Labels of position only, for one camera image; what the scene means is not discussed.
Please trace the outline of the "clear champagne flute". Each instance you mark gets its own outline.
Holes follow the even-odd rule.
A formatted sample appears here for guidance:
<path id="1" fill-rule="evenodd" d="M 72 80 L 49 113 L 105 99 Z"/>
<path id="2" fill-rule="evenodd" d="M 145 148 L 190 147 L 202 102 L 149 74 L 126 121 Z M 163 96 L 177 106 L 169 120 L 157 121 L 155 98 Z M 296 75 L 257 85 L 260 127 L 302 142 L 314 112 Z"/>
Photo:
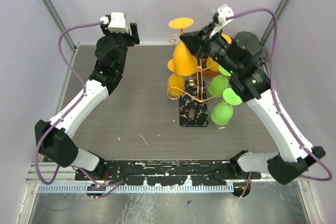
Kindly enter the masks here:
<path id="1" fill-rule="evenodd" d="M 172 45 L 177 45 L 180 42 L 180 36 L 173 34 L 169 37 L 168 42 Z"/>

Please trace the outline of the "orange goblet front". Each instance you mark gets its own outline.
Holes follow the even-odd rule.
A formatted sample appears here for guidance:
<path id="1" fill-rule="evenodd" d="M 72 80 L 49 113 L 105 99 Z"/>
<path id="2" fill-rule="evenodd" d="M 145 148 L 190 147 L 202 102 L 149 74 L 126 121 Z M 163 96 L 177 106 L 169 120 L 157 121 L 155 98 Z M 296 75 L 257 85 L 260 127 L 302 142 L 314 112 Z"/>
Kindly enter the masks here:
<path id="1" fill-rule="evenodd" d="M 194 21 L 188 17 L 180 17 L 169 22 L 168 26 L 184 34 L 184 29 L 192 26 Z M 186 45 L 179 41 L 174 49 L 173 58 L 167 63 L 171 72 L 183 77 L 191 76 L 197 72 L 197 60 L 191 55 Z"/>

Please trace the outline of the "orange goblet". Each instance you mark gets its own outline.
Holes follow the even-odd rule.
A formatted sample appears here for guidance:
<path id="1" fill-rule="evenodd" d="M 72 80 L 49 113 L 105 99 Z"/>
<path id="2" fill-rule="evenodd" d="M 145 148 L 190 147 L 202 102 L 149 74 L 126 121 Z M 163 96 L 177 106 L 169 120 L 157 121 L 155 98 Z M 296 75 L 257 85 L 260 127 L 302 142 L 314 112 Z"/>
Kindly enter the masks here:
<path id="1" fill-rule="evenodd" d="M 167 81 L 168 94 L 173 97 L 179 97 L 182 95 L 183 93 L 182 91 L 184 90 L 184 87 L 185 87 L 184 78 L 182 76 L 179 76 L 177 73 L 175 73 L 173 59 L 171 59 L 167 63 L 167 67 L 172 72 L 172 74 L 169 76 L 168 81 Z"/>
<path id="2" fill-rule="evenodd" d="M 222 37 L 229 43 L 232 43 L 232 38 L 226 34 L 222 34 Z M 219 65 L 211 57 L 207 58 L 206 68 L 210 71 L 219 72 Z"/>
<path id="3" fill-rule="evenodd" d="M 194 21 L 188 17 L 180 17 L 169 22 L 168 26 L 184 34 L 184 29 L 192 26 Z M 197 72 L 197 60 L 191 55 L 186 45 L 179 41 L 174 49 L 173 58 L 167 63 L 171 72 L 183 77 L 191 76 Z"/>

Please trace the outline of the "green goblet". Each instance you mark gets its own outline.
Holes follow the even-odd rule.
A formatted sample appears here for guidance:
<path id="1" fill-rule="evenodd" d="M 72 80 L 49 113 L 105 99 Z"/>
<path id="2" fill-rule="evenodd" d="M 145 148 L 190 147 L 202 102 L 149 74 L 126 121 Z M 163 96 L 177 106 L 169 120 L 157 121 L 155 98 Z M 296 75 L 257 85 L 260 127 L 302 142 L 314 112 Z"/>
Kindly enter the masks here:
<path id="1" fill-rule="evenodd" d="M 218 103 L 211 112 L 212 121 L 221 126 L 228 124 L 233 116 L 234 106 L 240 105 L 242 102 L 242 99 L 232 88 L 225 89 L 222 102 Z"/>
<path id="2" fill-rule="evenodd" d="M 208 85 L 208 92 L 211 96 L 222 96 L 225 89 L 229 86 L 229 78 L 232 76 L 231 72 L 225 70 L 222 66 L 218 66 L 219 75 L 214 77 Z"/>

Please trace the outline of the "gold wine glass rack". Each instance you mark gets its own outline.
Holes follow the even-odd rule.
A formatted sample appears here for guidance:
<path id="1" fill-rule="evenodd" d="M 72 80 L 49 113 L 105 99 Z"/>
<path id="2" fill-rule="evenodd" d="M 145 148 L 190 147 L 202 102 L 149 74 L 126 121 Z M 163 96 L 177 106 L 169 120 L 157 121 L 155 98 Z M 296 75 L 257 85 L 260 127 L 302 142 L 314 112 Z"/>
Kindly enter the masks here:
<path id="1" fill-rule="evenodd" d="M 185 87 L 182 95 L 173 97 L 166 92 L 171 100 L 178 101 L 179 126 L 181 127 L 207 127 L 209 124 L 206 85 L 203 73 L 207 71 L 206 60 L 197 60 L 197 72 L 191 76 L 183 77 Z"/>

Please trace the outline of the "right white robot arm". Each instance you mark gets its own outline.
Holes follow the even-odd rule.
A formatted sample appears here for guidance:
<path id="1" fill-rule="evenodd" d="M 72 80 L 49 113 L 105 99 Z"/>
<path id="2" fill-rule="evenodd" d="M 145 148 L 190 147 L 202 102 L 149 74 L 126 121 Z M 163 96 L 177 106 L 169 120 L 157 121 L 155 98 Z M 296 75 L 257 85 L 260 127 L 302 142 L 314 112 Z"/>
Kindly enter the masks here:
<path id="1" fill-rule="evenodd" d="M 196 59 L 211 58 L 230 72 L 229 84 L 260 118 L 277 146 L 275 153 L 241 151 L 230 159 L 230 172 L 241 179 L 248 172 L 269 174 L 282 185 L 301 176 L 317 159 L 325 156 L 321 146 L 313 146 L 289 118 L 270 78 L 256 62 L 263 51 L 257 36 L 238 32 L 228 42 L 219 31 L 212 35 L 214 23 L 180 35 L 181 42 Z"/>

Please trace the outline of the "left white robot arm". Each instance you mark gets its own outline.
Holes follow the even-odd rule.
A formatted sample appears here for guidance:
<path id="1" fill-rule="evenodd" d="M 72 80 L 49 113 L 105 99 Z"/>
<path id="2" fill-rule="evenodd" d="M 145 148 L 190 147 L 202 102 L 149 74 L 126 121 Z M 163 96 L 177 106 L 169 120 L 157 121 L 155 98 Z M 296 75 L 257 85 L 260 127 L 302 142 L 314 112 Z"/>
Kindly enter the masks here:
<path id="1" fill-rule="evenodd" d="M 82 90 L 57 115 L 35 125 L 36 154 L 63 168 L 83 168 L 93 180 L 105 174 L 102 159 L 78 148 L 72 138 L 92 110 L 116 89 L 124 73 L 128 48 L 140 43 L 136 23 L 130 23 L 124 32 L 112 23 L 99 25 L 104 36 L 96 43 L 97 61 L 88 81 L 82 83 Z"/>

